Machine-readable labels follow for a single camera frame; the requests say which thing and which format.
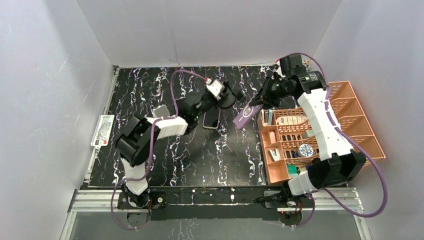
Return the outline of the black round phone stand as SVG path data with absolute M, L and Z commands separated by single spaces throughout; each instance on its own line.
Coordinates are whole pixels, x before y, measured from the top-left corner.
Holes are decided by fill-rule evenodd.
M 220 100 L 217 101 L 217 106 L 225 110 L 231 108 L 235 104 L 236 97 L 232 87 L 227 81 L 224 81 L 222 84 L 224 86 L 224 90 L 220 95 Z

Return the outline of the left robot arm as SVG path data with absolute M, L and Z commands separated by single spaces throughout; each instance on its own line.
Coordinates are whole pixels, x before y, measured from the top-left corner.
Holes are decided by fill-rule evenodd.
M 199 117 L 213 108 L 228 109 L 236 101 L 243 101 L 240 90 L 226 87 L 220 99 L 206 90 L 190 92 L 176 100 L 177 116 L 143 117 L 135 114 L 124 127 L 115 143 L 124 167 L 122 191 L 137 208 L 149 203 L 148 181 L 153 164 L 153 147 L 156 141 L 191 133 L 198 125 Z

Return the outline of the phone with pink case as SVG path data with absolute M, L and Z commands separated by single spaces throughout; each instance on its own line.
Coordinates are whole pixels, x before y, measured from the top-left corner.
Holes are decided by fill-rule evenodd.
M 204 129 L 216 130 L 219 126 L 221 109 L 212 107 L 204 113 L 202 127 Z

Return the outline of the phone with purple clear case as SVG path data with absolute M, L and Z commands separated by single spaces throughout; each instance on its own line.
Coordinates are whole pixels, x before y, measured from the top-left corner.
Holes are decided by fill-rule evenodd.
M 263 105 L 264 103 L 260 99 L 251 98 L 233 120 L 236 129 L 243 129 L 263 108 Z

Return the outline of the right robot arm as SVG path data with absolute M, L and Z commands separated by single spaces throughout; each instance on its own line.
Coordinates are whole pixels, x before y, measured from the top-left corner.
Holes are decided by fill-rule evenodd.
M 302 195 L 341 185 L 353 180 L 366 163 L 366 156 L 356 152 L 353 141 L 340 128 L 328 100 L 329 87 L 319 71 L 268 76 L 251 105 L 277 107 L 280 100 L 293 96 L 308 118 L 314 133 L 319 157 L 306 173 L 283 183 L 282 202 L 295 207 Z

